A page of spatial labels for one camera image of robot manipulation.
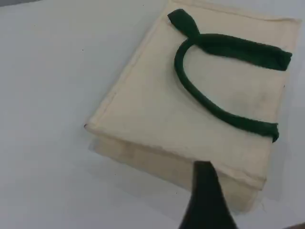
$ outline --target bag strap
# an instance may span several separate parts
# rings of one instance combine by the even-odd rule
[[[231,57],[260,67],[285,71],[292,54],[272,45],[256,43],[233,36],[200,34],[194,19],[182,9],[171,12],[168,14],[168,18],[176,29],[188,37],[178,48],[174,59],[176,73],[184,88],[217,118],[238,129],[272,137],[273,142],[275,142],[279,137],[278,123],[241,117],[218,107],[188,79],[183,68],[183,59],[187,50],[191,46],[197,45],[208,54]]]

